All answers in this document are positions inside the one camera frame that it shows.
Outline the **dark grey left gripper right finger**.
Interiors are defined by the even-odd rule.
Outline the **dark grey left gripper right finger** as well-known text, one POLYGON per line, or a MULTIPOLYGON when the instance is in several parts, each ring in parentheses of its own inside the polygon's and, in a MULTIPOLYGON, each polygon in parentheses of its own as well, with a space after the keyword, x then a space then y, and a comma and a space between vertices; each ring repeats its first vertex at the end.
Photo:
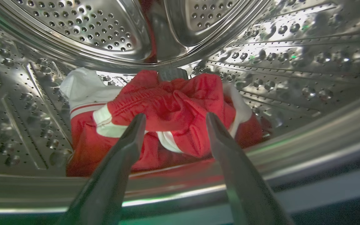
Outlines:
POLYGON ((294 225, 245 152, 212 112, 206 128, 214 159, 221 166, 234 225, 294 225))

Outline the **grey drum lifter paddle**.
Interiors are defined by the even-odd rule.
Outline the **grey drum lifter paddle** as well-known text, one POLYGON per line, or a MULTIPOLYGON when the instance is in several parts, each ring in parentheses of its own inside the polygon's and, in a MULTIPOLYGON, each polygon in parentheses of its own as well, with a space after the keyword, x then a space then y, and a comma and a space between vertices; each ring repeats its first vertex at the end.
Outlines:
POLYGON ((188 80, 187 71, 181 68, 167 68, 157 71, 161 81, 173 81, 175 79, 188 80))

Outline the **red and white garment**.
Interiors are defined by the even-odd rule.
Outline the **red and white garment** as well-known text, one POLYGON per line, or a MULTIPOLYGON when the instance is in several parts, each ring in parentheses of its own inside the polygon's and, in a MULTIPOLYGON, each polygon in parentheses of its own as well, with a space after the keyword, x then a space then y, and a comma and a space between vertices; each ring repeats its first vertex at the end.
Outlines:
POLYGON ((146 115, 146 130, 133 173, 168 168, 211 156, 206 114, 212 112, 241 148, 262 142, 263 129, 235 86, 218 75, 163 81, 142 70, 124 87, 107 86, 96 71, 78 68, 60 85, 70 107, 74 154, 68 177, 88 177, 124 134, 146 115))

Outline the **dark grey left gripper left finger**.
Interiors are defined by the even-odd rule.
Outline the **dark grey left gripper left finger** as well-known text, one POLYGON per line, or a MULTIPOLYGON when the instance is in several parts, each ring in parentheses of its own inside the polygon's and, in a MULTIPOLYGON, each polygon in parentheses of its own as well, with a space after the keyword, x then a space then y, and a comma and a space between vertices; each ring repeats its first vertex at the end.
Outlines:
POLYGON ((137 114, 56 225, 119 225, 132 166, 140 158, 146 115, 137 114))

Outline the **stainless steel washing machine drum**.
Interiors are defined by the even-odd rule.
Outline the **stainless steel washing machine drum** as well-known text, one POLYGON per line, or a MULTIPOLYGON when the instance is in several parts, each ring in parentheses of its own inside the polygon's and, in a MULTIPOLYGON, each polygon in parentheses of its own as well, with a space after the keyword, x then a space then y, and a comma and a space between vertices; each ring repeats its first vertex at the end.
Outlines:
POLYGON ((360 162, 360 0, 0 0, 0 214, 65 211, 76 68, 122 87, 142 69, 213 73, 250 105, 248 156, 285 192, 360 162))

